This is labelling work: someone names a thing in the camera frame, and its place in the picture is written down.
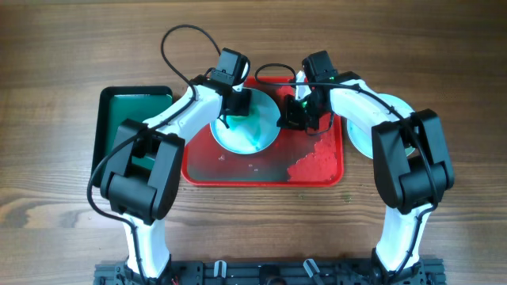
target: green tray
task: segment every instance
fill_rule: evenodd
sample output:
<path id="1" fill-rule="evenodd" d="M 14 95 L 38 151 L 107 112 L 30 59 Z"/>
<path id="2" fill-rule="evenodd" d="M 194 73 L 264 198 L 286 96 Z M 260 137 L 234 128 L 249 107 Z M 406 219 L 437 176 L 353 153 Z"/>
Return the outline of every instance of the green tray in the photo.
<path id="1" fill-rule="evenodd" d="M 160 114 L 173 103 L 172 95 L 173 92 L 167 86 L 108 87 L 102 90 L 98 105 L 92 171 L 111 151 L 121 122 L 126 119 L 143 122 Z M 153 159 L 150 158 L 134 158 L 132 162 L 148 169 L 153 167 Z M 102 173 L 95 177 L 93 186 L 100 187 L 101 180 Z"/>

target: red tray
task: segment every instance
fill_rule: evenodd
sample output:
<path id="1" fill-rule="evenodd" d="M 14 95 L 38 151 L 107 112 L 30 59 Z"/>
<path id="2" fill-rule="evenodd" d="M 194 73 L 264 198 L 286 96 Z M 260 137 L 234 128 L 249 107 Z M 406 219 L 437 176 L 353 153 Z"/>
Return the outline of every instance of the red tray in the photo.
<path id="1" fill-rule="evenodd" d="M 288 77 L 261 78 L 267 82 L 288 82 Z M 280 107 L 286 95 L 294 96 L 290 86 L 259 85 L 248 77 L 246 87 L 267 93 Z M 328 128 L 330 115 L 321 118 L 322 130 Z M 276 140 L 256 154 L 234 154 L 213 138 L 209 125 L 187 144 L 181 174 L 198 186 L 229 187 L 327 187 L 343 176 L 341 120 L 321 135 L 304 131 L 280 130 Z"/>

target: wooden table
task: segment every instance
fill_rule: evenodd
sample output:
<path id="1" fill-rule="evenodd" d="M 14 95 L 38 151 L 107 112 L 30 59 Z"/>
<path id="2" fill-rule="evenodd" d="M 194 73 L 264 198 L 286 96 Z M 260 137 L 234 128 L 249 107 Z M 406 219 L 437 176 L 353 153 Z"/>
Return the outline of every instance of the wooden table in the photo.
<path id="1" fill-rule="evenodd" d="M 180 23 L 205 28 L 253 69 L 297 68 L 326 49 L 340 71 L 436 111 L 456 184 L 432 214 L 421 253 L 444 258 L 450 284 L 507 283 L 505 3 L 73 2 L 0 7 L 1 284 L 91 284 L 95 264 L 127 256 L 122 226 L 85 198 L 98 96 L 132 85 L 181 93 L 184 83 L 159 54 L 163 33 Z M 188 76 L 217 60 L 192 31 L 175 32 L 166 50 Z M 168 245 L 175 260 L 369 257 L 385 211 L 372 174 L 372 161 L 346 139 L 336 187 L 197 188 L 182 180 L 166 217 Z"/>

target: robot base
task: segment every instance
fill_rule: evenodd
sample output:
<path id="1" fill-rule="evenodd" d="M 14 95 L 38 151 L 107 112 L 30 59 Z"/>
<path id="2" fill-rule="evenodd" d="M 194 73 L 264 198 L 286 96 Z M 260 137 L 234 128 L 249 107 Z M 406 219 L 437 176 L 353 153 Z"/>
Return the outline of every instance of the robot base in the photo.
<path id="1" fill-rule="evenodd" d="M 444 265 L 441 259 L 420 259 L 419 274 L 393 285 L 445 285 Z M 150 279 L 149 285 L 259 285 L 259 268 L 265 264 L 280 268 L 281 277 L 288 285 L 369 285 L 370 259 L 315 261 L 320 273 L 310 278 L 302 262 L 227 263 L 226 278 L 214 277 L 213 263 L 174 261 L 162 273 L 162 278 Z M 95 266 L 93 285 L 142 285 L 139 276 L 125 262 Z"/>

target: wire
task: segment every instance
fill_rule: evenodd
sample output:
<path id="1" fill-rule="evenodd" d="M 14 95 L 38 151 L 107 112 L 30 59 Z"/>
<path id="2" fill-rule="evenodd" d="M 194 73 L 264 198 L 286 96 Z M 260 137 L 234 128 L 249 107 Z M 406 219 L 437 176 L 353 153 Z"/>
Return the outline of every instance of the wire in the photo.
<path id="1" fill-rule="evenodd" d="M 330 130 L 333 127 L 333 122 L 334 122 L 334 112 L 331 112 L 330 124 L 329 124 L 329 126 L 327 126 L 326 130 L 315 132 L 315 133 L 309 133 L 308 132 L 308 128 L 305 128 L 304 132 L 307 133 L 307 135 L 309 135 L 309 136 L 321 135 L 321 134 L 323 134 L 325 132 L 328 132 L 328 130 Z"/>
<path id="2" fill-rule="evenodd" d="M 183 81 L 185 83 L 187 83 L 187 85 L 190 87 L 190 89 L 192 90 L 192 97 L 190 99 L 190 101 L 185 104 L 183 107 L 181 107 L 179 110 L 177 110 L 173 115 L 169 116 L 168 118 L 162 120 L 160 123 L 158 123 L 157 125 L 155 125 L 154 127 L 150 127 L 148 129 L 145 129 L 144 131 L 141 131 L 139 132 L 138 134 L 136 135 L 133 135 L 132 137 L 128 138 L 127 140 L 125 140 L 124 142 L 122 142 L 121 144 L 119 144 L 118 146 L 116 146 L 115 148 L 113 148 L 111 150 L 111 152 L 109 152 L 109 154 L 107 154 L 104 158 L 102 158 L 102 160 L 97 164 L 97 166 L 95 167 L 95 169 L 93 170 L 91 176 L 90 176 L 90 179 L 88 180 L 88 186 L 86 188 L 86 198 L 88 199 L 88 203 L 90 204 L 90 206 L 99 214 L 99 215 L 102 215 L 106 218 L 109 218 L 109 219 L 113 219 L 113 220 L 116 220 L 116 221 L 119 221 L 119 222 L 124 222 L 126 223 L 130 229 L 131 229 L 131 232 L 132 232 L 132 239 L 134 241 L 134 251 L 135 251 L 135 257 L 136 257 L 136 263 L 137 263 L 137 268 L 139 270 L 139 275 L 141 277 L 141 281 L 143 284 L 147 284 L 147 280 L 146 280 L 146 277 L 144 275 L 144 271 L 143 271 L 143 266 L 141 264 L 141 261 L 142 259 L 140 258 L 140 254 L 139 254 L 139 237 L 137 236 L 137 233 L 136 233 L 136 229 L 137 227 L 135 226 L 135 224 L 125 218 L 121 218 L 119 216 L 116 216 L 116 215 L 111 215 L 111 214 L 108 214 L 106 212 L 104 212 L 103 210 L 101 210 L 96 204 L 95 202 L 93 201 L 93 196 L 92 196 L 92 187 L 93 187 L 93 181 L 95 180 L 95 177 L 99 174 L 99 172 L 101 171 L 101 169 L 104 167 L 104 165 L 107 164 L 107 162 L 116 154 L 118 153 L 118 151 L 122 150 L 124 147 L 126 147 L 128 144 L 130 143 L 133 143 L 134 141 L 136 141 L 137 139 L 141 139 L 142 137 L 145 137 L 147 135 L 150 135 L 152 133 L 154 133 L 157 129 L 159 129 L 160 127 L 162 126 L 165 126 L 167 125 L 172 119 L 174 119 L 175 117 L 179 116 L 180 114 L 183 113 L 183 111 L 185 111 L 195 100 L 196 100 L 196 89 L 195 87 L 193 86 L 193 84 L 181 73 L 179 72 L 176 67 L 174 67 L 170 61 L 167 59 L 166 57 L 166 53 L 164 52 L 164 43 L 166 42 L 166 39 L 167 39 L 167 36 L 177 30 L 177 29 L 182 29 L 182 28 L 189 28 L 189 29 L 195 29 L 195 30 L 198 30 L 200 32 L 202 32 L 212 43 L 213 45 L 215 46 L 215 49 L 217 50 L 217 52 L 219 53 L 220 55 L 220 49 L 218 47 L 218 45 L 216 44 L 216 42 L 212 39 L 212 37 L 206 32 L 204 31 L 202 28 L 199 28 L 197 26 L 194 26 L 194 25 L 177 25 L 175 27 L 172 27 L 169 31 L 166 32 L 166 34 L 164 35 L 164 37 L 162 38 L 162 42 L 160 44 L 160 52 L 162 54 L 162 58 L 164 59 L 164 61 L 167 63 L 167 65 L 169 66 L 169 68 L 177 75 L 179 76 L 181 79 L 183 79 Z"/>
<path id="3" fill-rule="evenodd" d="M 214 69 L 215 69 L 214 67 L 210 67 L 210 68 L 208 68 L 208 70 L 206 70 L 206 72 L 204 73 L 204 76 L 205 76 L 205 77 L 207 77 L 207 76 L 208 76 L 208 74 L 209 74 L 210 72 L 212 72 Z"/>
<path id="4" fill-rule="evenodd" d="M 259 72 L 261 72 L 261 70 L 263 70 L 263 69 L 265 69 L 267 67 L 283 67 L 283 68 L 289 69 L 292 72 L 292 74 L 294 74 L 294 82 L 272 83 L 272 82 L 262 81 L 261 79 L 258 78 L 258 74 L 259 74 Z M 433 179 L 433 175 L 431 173 L 431 168 L 429 166 L 429 162 L 428 162 L 428 158 L 426 157 L 426 153 L 422 149 L 421 140 L 419 139 L 418 135 L 415 133 L 414 129 L 409 126 L 409 124 L 405 121 L 405 118 L 402 115 L 400 115 L 398 113 L 398 111 L 396 111 L 396 109 L 393 106 L 389 105 L 384 100 L 378 98 L 374 94 L 372 94 L 372 93 L 370 93 L 370 92 L 362 89 L 359 85 L 344 85 L 344 84 L 339 84 L 339 83 L 328 83 L 328 82 L 295 82 L 295 71 L 294 71 L 294 69 L 292 67 L 288 66 L 288 65 L 283 64 L 283 63 L 268 63 L 268 64 L 265 64 L 265 65 L 259 67 L 255 71 L 255 76 L 254 77 L 255 77 L 255 81 L 257 81 L 258 83 L 265 84 L 265 85 L 271 85 L 271 86 L 310 86 L 310 87 L 319 87 L 319 86 L 321 86 L 321 87 L 332 87 L 332 88 L 349 89 L 349 90 L 356 91 L 358 93 L 362 93 L 362 94 L 367 95 L 370 98 L 374 99 L 375 101 L 378 101 L 390 113 L 392 113 L 393 115 L 395 115 L 396 117 L 398 117 L 400 124 L 408 131 L 412 143 L 419 150 L 419 154 L 421 155 L 423 164 L 425 166 L 426 174 L 428 175 L 429 186 L 430 186 L 431 192 L 432 192 L 432 201 L 431 201 L 432 207 L 424 210 L 423 212 L 421 212 L 416 217 L 417 223 L 416 223 L 416 226 L 415 226 L 415 229 L 414 229 L 414 235 L 413 235 L 412 240 L 410 242 L 409 249 L 406 251 L 406 255 L 405 255 L 405 258 L 403 258 L 402 263 L 400 264 L 400 266 L 398 267 L 398 269 L 391 276 L 390 281 L 392 281 L 394 278 L 396 278 L 403 271 L 403 269 L 405 268 L 406 263 L 408 262 L 408 260 L 412 256 L 412 253 L 414 252 L 414 248 L 415 248 L 415 244 L 417 242 L 417 236 L 419 235 L 419 230 L 421 228 L 423 216 L 426 215 L 426 214 L 428 214 L 428 213 L 430 213 L 430 212 L 432 212 L 432 211 L 435 211 L 436 208 L 438 207 L 438 193 L 436 191 L 435 180 Z"/>

